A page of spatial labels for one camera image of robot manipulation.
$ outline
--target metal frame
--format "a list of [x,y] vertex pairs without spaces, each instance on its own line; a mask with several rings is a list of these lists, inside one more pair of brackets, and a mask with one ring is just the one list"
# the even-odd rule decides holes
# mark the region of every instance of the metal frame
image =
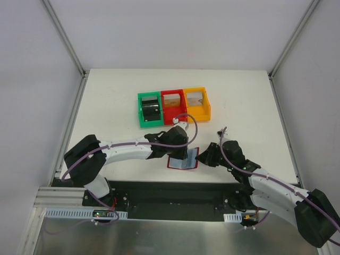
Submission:
[[270,82],[271,90],[273,91],[273,96],[274,96],[274,100],[275,100],[275,103],[276,103],[277,111],[278,111],[278,114],[280,116],[281,125],[282,125],[282,128],[283,128],[283,132],[285,134],[287,145],[288,145],[288,150],[289,150],[289,153],[291,155],[293,167],[294,167],[294,170],[295,170],[295,173],[296,173],[297,183],[300,184],[300,186],[303,188],[303,181],[301,180],[301,177],[300,177],[300,172],[299,172],[299,169],[298,169],[298,165],[296,163],[296,158],[295,158],[294,153],[293,153],[291,140],[290,140],[288,132],[287,132],[287,126],[286,126],[286,122],[285,122],[284,115],[283,115],[283,112],[282,112],[282,107],[281,107],[281,104],[280,104],[279,99],[277,97],[277,93],[276,93],[276,90],[275,90],[275,86],[273,84],[273,80],[270,77],[269,77],[269,82]]
[[78,58],[77,54],[75,53],[74,48],[73,48],[69,38],[67,37],[66,32],[65,32],[62,24],[60,23],[60,20],[57,16],[56,12],[54,11],[54,9],[52,7],[52,4],[50,3],[49,0],[41,0],[41,3],[43,5],[43,7],[45,8],[47,15],[50,17],[51,22],[52,22],[54,28],[56,29],[62,43],[64,44],[67,53],[70,55],[74,65],[78,69],[79,73],[82,76],[84,76],[85,70],[84,70],[82,64],[80,63],[79,58]]
[[[297,175],[299,176],[299,171],[296,166],[296,160],[291,148],[290,139],[287,134],[286,125],[284,121],[284,116],[282,114],[281,106],[279,104],[275,86],[273,84],[273,77],[277,73],[278,69],[280,68],[281,64],[285,60],[288,53],[291,51],[291,49],[294,47],[294,44],[298,37],[301,35],[301,32],[305,28],[307,22],[310,20],[312,14],[318,7],[321,0],[312,0],[310,5],[308,6],[308,9],[304,13],[303,17],[301,18],[299,24],[297,25],[296,29],[294,30],[293,34],[291,35],[290,39],[288,40],[287,44],[285,45],[278,61],[276,62],[273,70],[269,74],[270,84],[273,90],[273,95],[277,104],[278,112],[280,115],[280,119],[282,122],[282,126],[284,129],[284,133],[286,136],[287,144],[289,146],[290,154],[292,157],[293,165],[296,170]],[[62,43],[65,46],[66,51],[70,55],[74,65],[78,69],[79,73],[82,76],[82,80],[79,84],[78,91],[76,93],[76,96],[74,98],[74,103],[71,109],[71,112],[69,114],[69,120],[66,124],[66,127],[64,129],[64,133],[62,136],[60,148],[58,151],[58,154],[56,155],[54,161],[53,161],[53,169],[52,169],[52,176],[50,178],[50,184],[52,183],[55,176],[58,176],[60,172],[58,171],[62,167],[63,163],[63,155],[65,154],[65,151],[67,149],[67,146],[69,144],[69,140],[71,137],[71,133],[74,127],[75,119],[77,117],[77,113],[79,110],[81,98],[85,89],[86,81],[88,78],[88,72],[86,72],[70,42],[68,39],[65,30],[63,29],[61,22],[53,9],[51,3],[49,0],[41,0],[41,3],[46,10],[46,13],[50,17],[50,20],[53,24],[53,26],[56,29],[56,32],[58,33]],[[24,238],[21,242],[21,245],[18,249],[18,254],[33,254],[35,246],[38,241],[38,236],[40,232],[40,228],[43,222],[43,217],[46,212],[46,208],[83,208],[81,205],[83,194],[84,194],[84,188],[49,188],[49,187],[41,187],[38,191],[33,210],[31,213],[31,216],[29,218],[29,223],[26,228]],[[330,247],[329,243],[324,245],[321,249],[318,249],[318,252],[320,255],[331,255],[332,254],[332,248]]]
[[85,73],[84,77],[81,79],[80,84],[78,86],[77,93],[74,97],[74,103],[72,105],[71,111],[69,113],[68,121],[66,123],[66,126],[64,128],[61,144],[59,147],[59,151],[56,154],[56,157],[53,160],[53,168],[51,170],[51,175],[49,178],[49,183],[48,185],[51,186],[52,181],[56,174],[60,174],[61,168],[63,167],[63,156],[66,153],[67,147],[70,142],[72,130],[75,124],[75,119],[77,118],[78,110],[80,107],[80,102],[82,99],[82,96],[84,94],[86,82],[88,79],[88,72]]
[[275,63],[273,70],[269,73],[270,79],[273,79],[273,77],[277,73],[281,64],[286,59],[286,57],[287,57],[288,53],[291,51],[291,49],[294,47],[296,40],[299,38],[301,32],[303,31],[303,29],[307,25],[308,21],[312,17],[313,13],[315,12],[316,8],[319,6],[319,3],[321,1],[322,0],[312,0],[311,3],[309,4],[307,10],[305,11],[301,20],[299,21],[299,24],[297,25],[293,34],[289,38],[287,44],[283,48],[283,51],[282,51],[280,57],[278,58],[277,62]]

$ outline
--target gray floor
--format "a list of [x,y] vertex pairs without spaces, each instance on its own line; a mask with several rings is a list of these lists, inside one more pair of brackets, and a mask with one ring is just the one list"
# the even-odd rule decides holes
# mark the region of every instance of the gray floor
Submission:
[[[56,232],[77,222],[47,219],[46,229]],[[239,229],[234,223],[121,220],[95,226],[87,222],[60,235],[44,233],[41,238],[40,233],[35,254],[317,254],[295,228],[275,215],[255,231],[236,233]]]

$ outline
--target yellow bin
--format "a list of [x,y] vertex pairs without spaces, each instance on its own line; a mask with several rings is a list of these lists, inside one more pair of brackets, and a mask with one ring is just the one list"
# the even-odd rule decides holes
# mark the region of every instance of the yellow bin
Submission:
[[183,89],[186,110],[196,121],[210,121],[211,107],[204,87]]

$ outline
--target metal pole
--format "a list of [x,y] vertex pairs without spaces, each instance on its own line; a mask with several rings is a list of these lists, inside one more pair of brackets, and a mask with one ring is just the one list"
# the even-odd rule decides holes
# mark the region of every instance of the metal pole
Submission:
[[288,55],[288,53],[290,52],[290,50],[293,48],[294,43],[296,42],[296,40],[298,39],[298,37],[300,36],[301,32],[303,31],[303,29],[305,28],[307,22],[310,20],[312,14],[314,13],[314,11],[316,10],[317,6],[319,5],[319,3],[322,0],[313,0],[307,10],[305,11],[304,15],[302,16],[299,24],[297,25],[297,27],[295,28],[292,36],[290,37],[290,39],[288,40],[286,46],[284,47],[280,57],[278,58],[276,64],[274,65],[273,70],[269,73],[269,77],[272,79],[275,74],[277,73],[277,70],[280,68],[281,64],[283,63],[283,60],[286,58],[286,56]]
[[33,208],[23,240],[20,242],[20,246],[16,254],[32,255],[34,253],[45,212],[46,208]]
[[274,83],[273,83],[273,81],[270,77],[269,77],[269,82],[270,82],[271,90],[273,91],[274,100],[275,100],[275,103],[276,103],[278,114],[280,116],[281,125],[282,125],[282,128],[283,128],[283,132],[285,134],[286,142],[287,142],[287,145],[288,145],[288,150],[289,150],[289,153],[291,155],[291,159],[292,159],[293,167],[294,167],[294,170],[295,170],[296,178],[297,178],[298,183],[303,188],[303,182],[301,180],[298,165],[296,163],[296,158],[295,158],[294,153],[293,153],[293,148],[292,148],[291,140],[290,140],[289,135],[288,135],[287,126],[286,126],[286,122],[284,120],[284,116],[283,116],[283,113],[282,113],[281,104],[278,100]]
[[67,149],[69,142],[70,142],[72,130],[73,130],[73,127],[74,127],[74,124],[75,124],[75,118],[77,117],[77,113],[78,113],[79,106],[80,106],[80,101],[81,101],[81,98],[82,98],[84,90],[85,90],[87,78],[88,78],[88,73],[86,73],[85,76],[81,79],[77,93],[75,95],[75,99],[73,101],[74,103],[72,105],[72,109],[71,109],[71,112],[70,112],[69,117],[67,119],[66,127],[64,129],[64,133],[63,133],[63,136],[62,136],[62,141],[61,141],[61,144],[60,144],[59,151],[56,154],[56,157],[55,157],[53,164],[52,164],[53,168],[52,168],[52,174],[50,176],[49,184],[52,183],[52,181],[55,177],[55,172],[58,169],[62,168],[63,156],[64,156],[66,149]]
[[65,33],[65,30],[64,30],[63,26],[61,25],[60,20],[58,19],[58,16],[57,16],[56,12],[54,11],[50,1],[49,0],[41,0],[41,3],[44,6],[48,16],[50,17],[53,26],[57,30],[57,33],[58,33],[61,41],[63,42],[68,54],[70,55],[74,65],[78,69],[79,73],[82,76],[84,76],[85,70],[84,70],[83,66],[81,65],[79,58],[77,57],[77,55],[74,51],[74,48],[71,45],[70,40],[68,39],[68,37]]

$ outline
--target wire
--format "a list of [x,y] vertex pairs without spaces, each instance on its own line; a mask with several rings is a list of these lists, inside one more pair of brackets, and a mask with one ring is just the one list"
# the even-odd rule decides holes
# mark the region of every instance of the wire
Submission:
[[[139,145],[156,145],[156,146],[161,146],[161,147],[169,147],[169,148],[181,148],[181,147],[185,147],[185,146],[188,146],[189,144],[191,144],[197,137],[197,134],[198,134],[198,125],[197,125],[197,121],[195,120],[195,118],[188,114],[188,113],[181,113],[181,114],[178,114],[175,118],[179,118],[181,116],[188,116],[190,118],[192,118],[194,124],[195,124],[195,134],[193,136],[193,138],[185,143],[185,144],[181,144],[181,145],[170,145],[170,144],[163,144],[163,143],[156,143],[156,142],[139,142],[138,144]],[[62,182],[66,182],[65,178],[67,176],[67,174],[69,174],[79,163],[81,163],[84,159],[86,159],[87,157],[89,157],[90,155],[100,151],[100,150],[104,150],[104,149],[108,149],[108,148],[114,148],[114,147],[118,147],[118,146],[128,146],[128,145],[136,145],[136,142],[121,142],[121,143],[115,143],[115,144],[112,144],[112,145],[106,145],[106,146],[102,146],[102,147],[99,147],[99,148],[96,148],[88,153],[86,153],[84,156],[82,156],[80,159],[78,159],[72,166],[70,166],[70,168],[64,173],[64,175],[62,176],[61,178],[61,181]],[[114,222],[116,222],[117,220],[119,220],[119,214],[114,210],[112,209],[112,207],[109,207],[108,205],[106,205],[105,203],[101,202],[91,191],[88,190],[88,192],[90,193],[90,195],[98,202],[100,203],[102,206],[108,208],[110,211],[112,211],[116,216],[117,218],[114,219],[114,220],[111,220],[110,222],[108,223],[101,223],[101,222],[96,222],[97,225],[110,225]]]
[[270,215],[270,211],[267,211],[266,215],[259,221],[257,222],[255,225],[251,226],[251,227],[243,227],[241,229],[238,229],[234,232],[231,232],[232,234],[236,234],[238,232],[241,232],[243,230],[255,230],[255,228],[261,224],[263,224],[263,222],[268,218],[268,216]]
[[48,219],[48,218],[45,219],[45,221],[44,221],[44,223],[43,223],[43,225],[42,225],[42,230],[44,230],[44,232],[46,232],[46,233],[49,234],[49,235],[60,235],[60,234],[62,234],[62,233],[64,233],[64,232],[67,232],[67,231],[69,231],[69,230],[71,230],[71,229],[73,229],[73,228],[75,228],[75,227],[77,227],[77,226],[79,226],[79,225],[85,223],[85,222],[90,222],[90,221],[91,221],[91,219],[84,219],[84,220],[82,220],[82,221],[80,221],[80,222],[78,222],[78,223],[74,224],[73,226],[68,227],[68,228],[66,228],[66,229],[60,230],[60,231],[58,231],[58,232],[50,232],[50,231],[48,231],[48,230],[46,229],[47,219]]
[[250,214],[248,216],[252,217],[252,216],[256,216],[256,218],[258,218],[258,213],[259,213],[260,207],[257,207],[256,211],[254,214]]
[[236,211],[240,211],[240,212],[242,212],[242,213],[245,213],[245,212],[247,211],[247,209],[241,209],[241,208],[238,208],[237,206],[235,206],[234,203],[233,203],[233,200],[230,199],[230,198],[229,198],[229,201],[228,201],[228,205],[229,205],[232,209],[234,209],[234,210],[236,210]]
[[111,225],[112,223],[115,223],[116,221],[119,220],[119,214],[116,212],[116,210],[110,206],[108,206],[107,204],[101,202],[99,200],[99,198],[97,198],[91,191],[88,190],[88,192],[90,193],[91,196],[93,196],[93,198],[98,202],[100,203],[102,206],[106,207],[107,209],[109,209],[110,211],[112,211],[116,216],[117,218],[115,219],[112,219],[110,222],[106,222],[106,223],[102,223],[102,222],[96,222],[96,224],[98,225],[101,225],[101,226],[104,226],[104,225]]
[[249,174],[249,175],[255,175],[258,177],[262,177],[262,178],[267,178],[283,187],[285,187],[286,189],[288,189],[289,191],[293,192],[294,194],[296,194],[297,196],[299,196],[300,198],[304,199],[308,204],[310,204],[312,207],[314,207],[314,209],[316,209],[317,211],[319,211],[322,215],[324,215],[333,225],[334,227],[340,232],[340,226],[336,223],[335,220],[333,220],[327,213],[325,213],[320,207],[318,207],[315,203],[313,203],[311,200],[309,200],[307,197],[305,197],[303,194],[301,194],[299,191],[295,191],[293,188],[291,188],[290,186],[288,186],[286,183],[273,178],[271,176],[267,176],[264,174],[259,174],[259,173],[253,173],[253,172],[248,172],[245,170],[242,170],[240,168],[238,168],[237,166],[235,166],[233,163],[230,162],[230,160],[226,157],[226,155],[224,154],[223,151],[223,136],[225,131],[227,130],[227,127],[225,127],[222,130],[221,136],[220,136],[220,140],[219,140],[219,147],[222,153],[222,156],[224,157],[224,159],[228,162],[229,165],[231,165],[234,169],[236,169],[237,171],[244,173],[244,174]]
[[333,243],[333,244],[335,244],[335,245],[337,245],[337,246],[340,246],[340,243],[338,243],[338,242],[335,242],[334,240],[332,240],[332,239],[329,239],[329,242],[331,242],[331,243]]
[[[195,135],[193,136],[193,138],[185,143],[185,144],[181,144],[181,145],[170,145],[170,144],[163,144],[163,143],[156,143],[156,142],[139,142],[138,144],[139,145],[156,145],[156,146],[161,146],[161,147],[168,147],[168,148],[181,148],[181,147],[185,147],[185,146],[188,146],[189,144],[191,144],[197,137],[197,134],[198,134],[198,125],[197,125],[197,122],[195,120],[195,118],[188,114],[188,113],[181,113],[181,114],[178,114],[175,118],[179,118],[181,116],[188,116],[190,118],[192,118],[194,124],[195,124]],[[78,159],[72,166],[70,166],[70,168],[64,173],[64,175],[61,177],[61,181],[62,182],[65,182],[65,178],[67,176],[67,174],[69,174],[79,163],[81,163],[84,159],[86,159],[87,157],[89,157],[90,155],[100,151],[100,150],[105,150],[105,149],[108,149],[108,148],[114,148],[114,147],[119,147],[119,146],[128,146],[128,145],[136,145],[136,142],[121,142],[121,143],[115,143],[115,144],[112,144],[112,145],[105,145],[105,146],[102,146],[102,147],[99,147],[99,148],[96,148],[88,153],[86,153],[84,156],[82,156],[80,159]]]

